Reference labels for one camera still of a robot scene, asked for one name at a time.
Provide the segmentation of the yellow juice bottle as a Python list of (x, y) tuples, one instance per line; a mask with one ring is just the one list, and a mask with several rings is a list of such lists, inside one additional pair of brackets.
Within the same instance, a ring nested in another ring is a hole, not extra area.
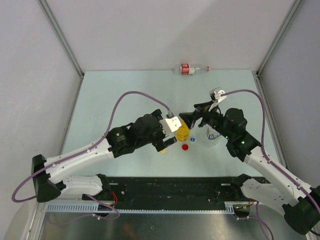
[(179, 118), (181, 126), (176, 131), (176, 139), (180, 142), (186, 142), (190, 137), (190, 129), (183, 119)]

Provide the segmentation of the red bottle cap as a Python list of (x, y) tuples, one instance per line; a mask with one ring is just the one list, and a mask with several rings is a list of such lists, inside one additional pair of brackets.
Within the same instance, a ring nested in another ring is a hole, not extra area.
[(181, 148), (183, 151), (187, 151), (189, 149), (189, 146), (184, 143), (184, 144), (182, 144)]

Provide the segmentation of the blue-label clear drink bottle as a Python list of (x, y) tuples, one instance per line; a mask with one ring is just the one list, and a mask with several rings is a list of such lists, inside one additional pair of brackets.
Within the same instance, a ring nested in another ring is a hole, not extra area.
[(208, 127), (205, 132), (205, 143), (208, 147), (214, 147), (218, 144), (221, 134), (212, 127)]

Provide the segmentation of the clear red-label water bottle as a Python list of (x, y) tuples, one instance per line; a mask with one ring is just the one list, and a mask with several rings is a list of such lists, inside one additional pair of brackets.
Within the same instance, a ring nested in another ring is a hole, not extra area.
[(181, 63), (175, 66), (172, 72), (176, 75), (188, 76), (208, 73), (210, 69), (208, 65)]

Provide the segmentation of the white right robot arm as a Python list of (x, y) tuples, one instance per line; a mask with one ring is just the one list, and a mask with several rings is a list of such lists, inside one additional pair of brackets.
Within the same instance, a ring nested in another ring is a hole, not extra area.
[(320, 188), (312, 187), (274, 160), (263, 149), (262, 143), (247, 130), (247, 120), (238, 108), (229, 108), (225, 114), (210, 102), (194, 105), (193, 112), (179, 117), (189, 129), (201, 120), (198, 127), (207, 125), (226, 138), (230, 155), (258, 171), (267, 181), (261, 184), (242, 174), (239, 183), (230, 188), (231, 196), (242, 201), (252, 198), (275, 210), (297, 233), (306, 235), (320, 222)]

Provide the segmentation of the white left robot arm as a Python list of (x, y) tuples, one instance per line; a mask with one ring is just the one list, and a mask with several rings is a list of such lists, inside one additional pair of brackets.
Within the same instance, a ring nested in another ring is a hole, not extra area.
[(101, 161), (131, 154), (148, 144), (160, 152), (177, 142), (169, 136), (181, 125), (177, 116), (163, 118), (157, 109), (135, 122), (111, 129), (106, 136), (73, 152), (49, 158), (42, 154), (34, 156), (31, 173), (37, 202), (72, 195), (107, 199), (111, 188), (105, 175), (75, 176), (74, 173)]

